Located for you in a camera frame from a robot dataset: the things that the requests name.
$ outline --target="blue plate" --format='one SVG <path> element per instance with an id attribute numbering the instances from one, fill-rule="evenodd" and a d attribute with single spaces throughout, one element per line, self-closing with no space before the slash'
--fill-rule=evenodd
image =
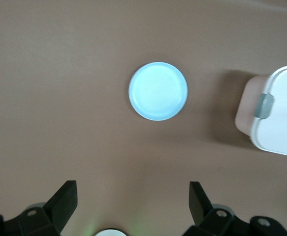
<path id="1" fill-rule="evenodd" d="M 175 116 L 187 100 L 183 74 L 173 65 L 152 62 L 141 67 L 131 79 L 129 99 L 144 118 L 166 120 Z"/>

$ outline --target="black bracket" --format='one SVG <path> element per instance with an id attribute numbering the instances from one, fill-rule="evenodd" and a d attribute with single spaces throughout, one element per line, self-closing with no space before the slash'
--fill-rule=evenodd
<path id="1" fill-rule="evenodd" d="M 224 208 L 214 208 L 199 182 L 190 182 L 189 208 L 195 225 L 183 236 L 287 236 L 272 218 L 255 216 L 246 223 Z"/>
<path id="2" fill-rule="evenodd" d="M 5 222 L 0 215 L 0 236 L 60 236 L 77 205 L 76 181 L 67 181 L 43 207 L 32 207 Z"/>

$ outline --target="white container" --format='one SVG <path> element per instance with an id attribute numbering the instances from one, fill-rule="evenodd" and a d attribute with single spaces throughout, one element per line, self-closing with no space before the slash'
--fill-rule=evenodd
<path id="1" fill-rule="evenodd" d="M 247 82 L 235 125 L 259 149 L 287 155 L 287 66 Z"/>

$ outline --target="screw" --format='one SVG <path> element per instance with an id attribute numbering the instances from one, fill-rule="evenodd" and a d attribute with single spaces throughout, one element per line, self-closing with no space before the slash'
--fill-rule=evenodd
<path id="1" fill-rule="evenodd" d="M 224 210 L 218 210 L 217 215 L 219 217 L 227 217 L 227 213 Z"/>
<path id="2" fill-rule="evenodd" d="M 259 218 L 258 220 L 258 223 L 261 224 L 262 226 L 266 226 L 266 227 L 269 227 L 270 226 L 270 222 L 266 219 L 263 219 L 263 218 Z"/>
<path id="3" fill-rule="evenodd" d="M 31 210 L 27 213 L 27 216 L 32 216 L 32 215 L 36 215 L 37 211 L 36 210 Z"/>

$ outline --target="white lid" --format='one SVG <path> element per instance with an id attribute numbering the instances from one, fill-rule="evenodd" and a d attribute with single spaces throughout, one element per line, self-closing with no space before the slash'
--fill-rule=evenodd
<path id="1" fill-rule="evenodd" d="M 255 112 L 252 142 L 260 149 L 287 155 L 287 66 L 268 79 Z"/>

